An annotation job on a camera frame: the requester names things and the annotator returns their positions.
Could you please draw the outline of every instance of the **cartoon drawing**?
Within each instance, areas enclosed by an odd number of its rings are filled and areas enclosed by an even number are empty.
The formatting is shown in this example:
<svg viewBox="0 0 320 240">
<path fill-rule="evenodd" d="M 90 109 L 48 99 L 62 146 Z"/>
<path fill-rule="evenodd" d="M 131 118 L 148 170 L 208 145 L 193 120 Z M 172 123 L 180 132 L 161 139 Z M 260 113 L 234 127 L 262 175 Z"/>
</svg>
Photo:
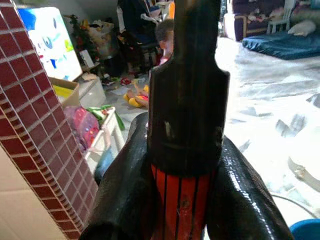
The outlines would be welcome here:
<svg viewBox="0 0 320 240">
<path fill-rule="evenodd" d="M 73 81 L 81 67 L 59 10 L 19 9 L 28 35 L 49 77 Z"/>
</svg>

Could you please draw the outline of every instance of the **red brick tile wall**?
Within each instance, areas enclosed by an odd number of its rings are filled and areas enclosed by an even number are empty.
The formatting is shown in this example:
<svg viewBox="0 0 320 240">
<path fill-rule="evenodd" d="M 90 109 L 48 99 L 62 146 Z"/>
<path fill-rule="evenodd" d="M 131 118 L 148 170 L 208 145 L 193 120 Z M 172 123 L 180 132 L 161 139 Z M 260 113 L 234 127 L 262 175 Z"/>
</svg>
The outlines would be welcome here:
<svg viewBox="0 0 320 240">
<path fill-rule="evenodd" d="M 12 162 L 66 237 L 78 239 L 98 187 L 10 0 L 0 0 L 0 126 Z"/>
</svg>

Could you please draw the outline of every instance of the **sofa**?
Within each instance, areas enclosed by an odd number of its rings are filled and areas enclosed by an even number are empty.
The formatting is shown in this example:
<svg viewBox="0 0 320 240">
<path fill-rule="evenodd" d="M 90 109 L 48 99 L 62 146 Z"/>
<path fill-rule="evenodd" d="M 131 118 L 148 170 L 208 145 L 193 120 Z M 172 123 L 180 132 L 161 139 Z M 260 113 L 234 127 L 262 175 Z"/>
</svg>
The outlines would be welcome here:
<svg viewBox="0 0 320 240">
<path fill-rule="evenodd" d="M 270 13 L 283 7 L 285 0 L 227 0 L 227 13 L 223 18 L 224 35 L 235 41 L 243 38 L 261 35 L 267 32 L 268 16 Z M 264 14 L 264 20 L 249 20 L 250 13 L 259 9 Z"/>
</svg>

